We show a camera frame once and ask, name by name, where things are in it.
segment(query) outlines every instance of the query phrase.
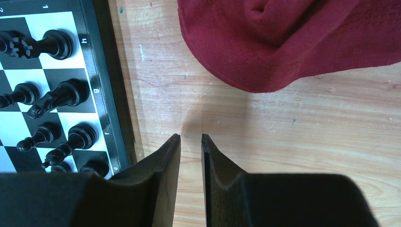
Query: chessboard square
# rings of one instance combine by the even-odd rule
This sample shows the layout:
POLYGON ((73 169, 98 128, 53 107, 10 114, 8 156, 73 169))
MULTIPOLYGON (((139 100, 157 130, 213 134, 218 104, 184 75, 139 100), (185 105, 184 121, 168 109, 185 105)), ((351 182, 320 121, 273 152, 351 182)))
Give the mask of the chessboard square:
POLYGON ((72 38, 74 53, 65 60, 56 60, 48 54, 39 56, 43 69, 78 69, 85 68, 84 55, 79 44, 78 32, 72 12, 31 14, 25 16, 31 35, 41 40, 49 30, 61 30, 72 38))
POLYGON ((45 172, 41 167, 42 161, 35 148, 29 152, 19 152, 16 147, 5 147, 5 149, 17 173, 45 172))
POLYGON ((79 123, 87 123, 93 127, 96 132, 97 140, 96 143, 88 150, 95 151, 107 151, 105 137, 103 135, 102 126, 99 121, 99 117, 96 113, 58 113, 61 124, 64 129, 64 133, 68 137, 68 131, 73 126, 79 123))
POLYGON ((51 143, 39 143, 36 145, 37 148, 57 148, 61 143, 67 142, 67 137, 64 134, 64 130, 61 125, 59 115, 57 113, 47 113, 45 116, 32 119, 26 113, 22 113, 24 116, 26 125, 28 126, 29 132, 33 136, 38 129, 38 126, 44 123, 52 123, 56 127, 60 128, 60 137, 51 143))
MULTIPOLYGON (((7 79, 6 73, 0 70, 0 95, 11 94, 14 87, 11 88, 9 80, 7 79)), ((18 105, 8 106, 6 108, 0 109, 0 112, 20 112, 18 105)))
MULTIPOLYGON (((39 89, 39 97, 43 97, 47 92, 50 91, 43 70, 4 70, 4 72, 6 73, 11 87, 15 87, 20 83, 33 83, 39 89)), ((22 112, 27 112, 32 105, 18 103, 18 106, 22 112)))
POLYGON ((0 173, 16 173, 17 171, 4 147, 0 147, 0 173))
POLYGON ((4 146, 15 147, 18 142, 31 137, 21 112, 0 112, 0 138, 4 146))
MULTIPOLYGON (((60 82, 69 79, 79 79, 88 82, 85 69, 59 69, 59 70, 44 70, 50 90, 56 89, 60 82)), ((89 93, 87 101, 78 106, 63 106, 57 108, 59 113, 96 113, 95 105, 93 104, 92 92, 89 93)))
MULTIPOLYGON (((51 148, 37 148, 37 151, 39 153, 39 157, 40 157, 42 162, 44 162, 44 160, 46 159, 47 153, 49 153, 52 150, 53 149, 51 149, 51 148)), ((68 163, 68 165, 71 167, 71 169, 72 169, 72 171, 74 173, 77 172, 77 166, 75 165, 74 158, 72 156, 67 156, 64 159, 64 162, 68 163)), ((46 172, 50 173, 52 171, 52 167, 49 166, 45 170, 46 170, 46 172)))
MULTIPOLYGON (((0 17, 0 31, 11 31, 19 37, 31 36, 28 24, 24 17, 0 17)), ((41 69, 40 60, 9 57, 6 54, 0 54, 0 62, 5 70, 28 70, 41 69)))
POLYGON ((89 161, 99 161, 104 163, 109 167, 109 174, 110 177, 113 175, 111 168, 110 168, 110 161, 107 156, 107 153, 104 151, 92 151, 92 150, 75 150, 72 154, 74 157, 75 164, 77 165, 78 171, 81 169, 89 161))

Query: white square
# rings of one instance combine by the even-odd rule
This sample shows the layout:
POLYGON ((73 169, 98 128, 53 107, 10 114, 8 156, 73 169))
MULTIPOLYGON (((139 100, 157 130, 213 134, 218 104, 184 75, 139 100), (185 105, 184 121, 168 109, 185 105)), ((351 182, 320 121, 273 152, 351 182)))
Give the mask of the white square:
POLYGON ((74 42, 74 53, 65 60, 56 60, 48 54, 39 56, 43 69, 83 69, 85 68, 84 55, 78 38, 72 12, 44 13, 25 15, 26 23, 32 38, 39 41, 49 30, 66 32, 74 42))
POLYGON ((88 150, 107 151, 102 126, 99 121, 99 116, 96 113, 58 113, 58 115, 66 136, 68 136, 68 131, 73 126, 79 123, 88 123, 93 127, 97 134, 96 143, 88 150))
POLYGON ((0 112, 0 140, 5 147, 15 147, 26 137, 31 137, 21 112, 0 112))
MULTIPOLYGON (((43 97, 50 91, 43 70, 4 70, 4 72, 6 73, 12 90, 14 90, 17 84, 31 82, 39 89, 40 97, 43 97)), ((31 108, 31 105, 25 105, 22 103, 18 103, 18 106, 22 112, 27 112, 29 108, 31 108)))
POLYGON ((9 155, 4 147, 0 147, 0 173, 16 173, 9 155))
MULTIPOLYGON (((44 160, 46 159, 47 153, 49 153, 49 151, 53 150, 52 148, 36 148, 36 149, 39 153, 39 157, 42 160, 42 162, 44 162, 44 160)), ((77 172, 77 166, 75 165, 74 158, 72 156, 67 156, 64 159, 64 162, 68 163, 68 165, 72 168, 72 171, 74 173, 77 172)), ((50 173, 52 170, 52 167, 49 166, 45 170, 46 170, 46 172, 50 173)))

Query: scratch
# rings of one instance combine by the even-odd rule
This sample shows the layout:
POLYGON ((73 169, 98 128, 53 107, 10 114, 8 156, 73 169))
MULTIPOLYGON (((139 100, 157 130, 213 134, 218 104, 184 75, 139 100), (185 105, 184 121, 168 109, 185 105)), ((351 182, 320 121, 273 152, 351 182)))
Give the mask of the scratch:
POLYGON ((142 44, 139 44, 139 48, 140 48, 140 55, 142 57, 142 62, 145 62, 145 54, 143 53, 143 48, 142 48, 142 44))
POLYGON ((203 93, 203 95, 201 95, 200 97, 204 96, 206 93, 210 92, 210 90, 212 90, 211 88, 209 88, 207 91, 205 91, 205 93, 203 93))

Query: black chess piece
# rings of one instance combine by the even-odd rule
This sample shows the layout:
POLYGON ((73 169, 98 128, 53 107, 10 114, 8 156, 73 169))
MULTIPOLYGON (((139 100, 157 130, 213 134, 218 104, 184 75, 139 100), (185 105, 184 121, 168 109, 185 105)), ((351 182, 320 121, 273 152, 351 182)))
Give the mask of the black chess piece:
POLYGON ((36 101, 27 115, 36 119, 61 106, 77 106, 89 98, 89 85, 86 81, 69 79, 63 81, 55 90, 49 91, 36 101))
POLYGON ((0 109, 14 105, 15 103, 32 105, 39 98, 40 92, 35 84, 29 82, 17 84, 11 94, 3 94, 0 96, 0 109))
POLYGON ((88 161, 85 165, 83 165, 79 170, 79 172, 80 173, 91 172, 103 178, 109 173, 109 165, 108 163, 102 162, 100 160, 91 160, 88 161))
POLYGON ((17 144, 17 150, 27 152, 35 148, 39 143, 52 143, 61 136, 61 127, 52 123, 46 122, 38 126, 35 134, 32 137, 27 137, 25 140, 17 144))
POLYGON ((10 42, 16 38, 17 35, 10 31, 0 31, 0 53, 5 53, 8 56, 12 56, 12 49, 10 42))
POLYGON ((54 59, 64 60, 72 56, 74 43, 67 33, 49 30, 40 41, 31 37, 13 38, 10 47, 12 54, 19 58, 38 58, 41 53, 48 53, 54 59))
POLYGON ((67 156, 72 155, 75 149, 86 150, 91 148, 96 140, 96 132, 89 124, 80 123, 73 126, 68 131, 68 141, 61 143, 58 148, 47 153, 42 168, 60 164, 67 156))
POLYGON ((51 173, 71 173, 71 172, 72 172, 72 168, 66 162, 62 162, 56 166, 52 166, 52 170, 51 170, 51 173))

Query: wood grain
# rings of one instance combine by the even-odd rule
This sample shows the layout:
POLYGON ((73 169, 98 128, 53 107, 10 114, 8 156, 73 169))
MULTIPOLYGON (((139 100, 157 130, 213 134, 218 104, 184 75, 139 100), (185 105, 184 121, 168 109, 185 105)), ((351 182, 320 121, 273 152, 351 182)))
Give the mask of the wood grain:
POLYGON ((401 226, 401 63, 249 94, 193 57, 176 0, 109 1, 138 160, 182 135, 175 227, 205 226, 202 133, 248 172, 348 175, 383 227, 401 226))

